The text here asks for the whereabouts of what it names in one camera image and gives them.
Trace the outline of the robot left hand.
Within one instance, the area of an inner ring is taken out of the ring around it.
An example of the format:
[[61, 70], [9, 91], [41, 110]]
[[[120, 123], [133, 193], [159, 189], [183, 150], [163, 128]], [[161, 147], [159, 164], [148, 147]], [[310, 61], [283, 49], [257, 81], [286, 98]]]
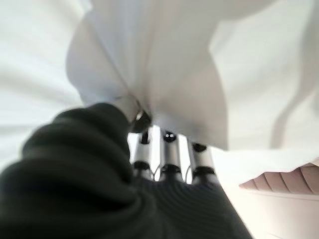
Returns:
[[0, 176], [3, 239], [248, 239], [212, 170], [186, 184], [134, 175], [131, 120], [99, 103], [59, 114]]

